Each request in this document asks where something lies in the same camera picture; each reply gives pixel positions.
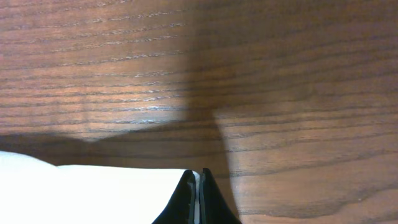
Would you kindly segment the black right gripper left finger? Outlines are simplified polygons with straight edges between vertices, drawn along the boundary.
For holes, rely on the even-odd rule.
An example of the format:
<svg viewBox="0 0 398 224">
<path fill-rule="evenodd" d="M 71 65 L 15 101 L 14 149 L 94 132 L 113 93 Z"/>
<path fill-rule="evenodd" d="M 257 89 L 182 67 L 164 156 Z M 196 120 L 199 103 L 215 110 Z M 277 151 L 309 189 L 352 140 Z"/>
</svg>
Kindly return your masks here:
<svg viewBox="0 0 398 224">
<path fill-rule="evenodd" d="M 186 170 L 166 207 L 152 224 L 194 224 L 195 200 L 195 175 L 192 170 Z"/>
</svg>

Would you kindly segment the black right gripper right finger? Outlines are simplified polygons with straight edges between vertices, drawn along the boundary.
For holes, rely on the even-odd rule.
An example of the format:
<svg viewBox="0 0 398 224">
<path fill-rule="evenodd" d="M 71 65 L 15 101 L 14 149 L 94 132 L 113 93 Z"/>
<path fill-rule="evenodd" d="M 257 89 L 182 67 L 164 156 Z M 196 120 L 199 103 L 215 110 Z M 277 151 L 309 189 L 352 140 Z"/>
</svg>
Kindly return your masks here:
<svg viewBox="0 0 398 224">
<path fill-rule="evenodd" d="M 199 184 L 201 224 L 242 224 L 228 207 L 211 170 L 203 168 Z"/>
</svg>

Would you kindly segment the white printed t-shirt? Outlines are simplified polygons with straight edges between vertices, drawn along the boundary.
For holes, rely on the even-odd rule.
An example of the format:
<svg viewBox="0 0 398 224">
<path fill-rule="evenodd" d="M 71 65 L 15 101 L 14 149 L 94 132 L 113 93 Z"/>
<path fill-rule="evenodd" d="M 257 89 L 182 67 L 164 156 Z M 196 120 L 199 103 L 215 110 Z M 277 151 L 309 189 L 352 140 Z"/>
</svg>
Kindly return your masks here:
<svg viewBox="0 0 398 224">
<path fill-rule="evenodd" d="M 184 169 L 56 166 L 1 152 L 1 223 L 152 223 Z M 200 222 L 198 178 L 195 223 Z"/>
</svg>

